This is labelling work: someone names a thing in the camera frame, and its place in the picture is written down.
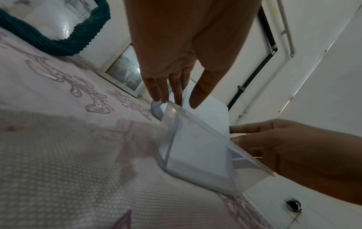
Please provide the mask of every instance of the clear plastic box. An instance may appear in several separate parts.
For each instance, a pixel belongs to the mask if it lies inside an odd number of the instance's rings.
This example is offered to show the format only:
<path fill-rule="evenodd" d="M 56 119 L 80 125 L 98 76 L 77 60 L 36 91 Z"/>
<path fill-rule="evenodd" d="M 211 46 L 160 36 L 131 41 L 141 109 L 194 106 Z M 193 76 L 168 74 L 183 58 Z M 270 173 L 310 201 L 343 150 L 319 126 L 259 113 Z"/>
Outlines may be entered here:
<path fill-rule="evenodd" d="M 168 102 L 157 133 L 158 163 L 167 173 L 238 196 L 273 172 L 222 134 Z"/>

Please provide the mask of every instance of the pipe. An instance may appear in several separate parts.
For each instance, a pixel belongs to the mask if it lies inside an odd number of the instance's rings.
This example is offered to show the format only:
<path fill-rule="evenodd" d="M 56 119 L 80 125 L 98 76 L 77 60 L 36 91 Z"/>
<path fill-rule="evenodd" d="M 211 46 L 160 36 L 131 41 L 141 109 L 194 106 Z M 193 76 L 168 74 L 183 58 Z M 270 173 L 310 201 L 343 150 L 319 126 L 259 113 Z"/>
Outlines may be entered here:
<path fill-rule="evenodd" d="M 255 71 L 249 76 L 249 78 L 246 80 L 246 82 L 242 86 L 238 86 L 238 92 L 233 97 L 233 99 L 229 102 L 227 105 L 228 110 L 231 109 L 231 107 L 235 104 L 235 102 L 238 100 L 238 98 L 241 96 L 242 93 L 244 93 L 246 87 L 252 82 L 252 80 L 256 77 L 256 75 L 260 72 L 260 70 L 268 63 L 268 61 L 275 55 L 275 53 L 278 51 L 278 47 L 275 43 L 272 30 L 270 29 L 269 22 L 267 20 L 267 16 L 265 15 L 263 6 L 260 6 L 260 9 L 258 11 L 258 18 L 261 23 L 261 26 L 265 32 L 265 35 L 268 39 L 270 48 L 272 49 L 271 53 L 261 62 L 261 64 L 255 69 Z"/>
<path fill-rule="evenodd" d="M 261 62 L 261 64 L 255 69 L 255 71 L 250 75 L 250 77 L 246 80 L 246 82 L 242 86 L 238 86 L 238 92 L 233 97 L 233 99 L 230 101 L 230 103 L 227 105 L 228 110 L 231 109 L 231 107 L 235 104 L 235 102 L 238 100 L 238 98 L 241 96 L 242 93 L 244 93 L 245 89 L 249 84 L 252 82 L 252 80 L 256 77 L 256 75 L 260 72 L 260 70 L 268 63 L 268 61 L 275 55 L 276 51 L 272 51 L 264 60 Z"/>
<path fill-rule="evenodd" d="M 282 17 L 282 21 L 283 21 L 283 25 L 284 25 L 284 29 L 285 29 L 282 34 L 287 35 L 287 39 L 288 39 L 288 43 L 289 43 L 289 48 L 290 48 L 289 57 L 294 58 L 296 50 L 294 48 L 293 39 L 291 38 L 290 28 L 289 28 L 287 16 L 285 14 L 284 5 L 283 5 L 282 0 L 277 0 L 276 2 L 278 3 L 279 12 Z"/>

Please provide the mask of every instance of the white pipe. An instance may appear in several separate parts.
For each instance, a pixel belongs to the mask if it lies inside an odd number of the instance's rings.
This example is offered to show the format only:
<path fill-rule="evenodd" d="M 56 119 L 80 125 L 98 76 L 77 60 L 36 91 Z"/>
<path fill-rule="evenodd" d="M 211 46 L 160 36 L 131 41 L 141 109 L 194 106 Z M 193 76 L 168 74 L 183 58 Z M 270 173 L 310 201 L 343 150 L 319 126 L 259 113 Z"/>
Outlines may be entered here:
<path fill-rule="evenodd" d="M 295 56 L 296 51 L 294 48 L 293 39 L 291 38 L 291 33 L 290 33 L 287 16 L 285 15 L 284 5 L 283 5 L 282 0 L 276 0 L 276 2 L 278 3 L 279 12 L 280 12 L 280 15 L 282 16 L 282 21 L 283 21 L 283 25 L 284 25 L 284 29 L 285 29 L 284 31 L 285 31 L 285 34 L 287 35 L 287 39 L 288 39 L 288 43 L 289 43 L 289 48 L 290 48 L 289 57 L 293 58 Z"/>

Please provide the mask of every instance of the fabric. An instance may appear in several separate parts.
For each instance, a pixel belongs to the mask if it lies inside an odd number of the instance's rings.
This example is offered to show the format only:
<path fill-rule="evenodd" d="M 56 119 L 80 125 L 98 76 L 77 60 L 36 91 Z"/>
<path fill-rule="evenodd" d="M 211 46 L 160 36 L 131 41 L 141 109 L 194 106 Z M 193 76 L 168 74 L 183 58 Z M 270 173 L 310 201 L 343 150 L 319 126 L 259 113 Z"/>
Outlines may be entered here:
<path fill-rule="evenodd" d="M 159 121 L 84 66 L 0 29 L 0 228 L 271 228 L 164 173 Z"/>

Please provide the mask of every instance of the picture frame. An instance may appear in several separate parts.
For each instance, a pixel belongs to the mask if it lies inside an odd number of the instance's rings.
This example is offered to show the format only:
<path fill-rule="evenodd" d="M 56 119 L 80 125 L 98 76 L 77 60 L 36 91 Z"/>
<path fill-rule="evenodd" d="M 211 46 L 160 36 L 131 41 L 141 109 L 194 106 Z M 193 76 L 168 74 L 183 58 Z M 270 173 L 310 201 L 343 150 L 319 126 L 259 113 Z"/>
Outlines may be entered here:
<path fill-rule="evenodd" d="M 103 64 L 97 74 L 135 98 L 144 88 L 131 39 Z"/>

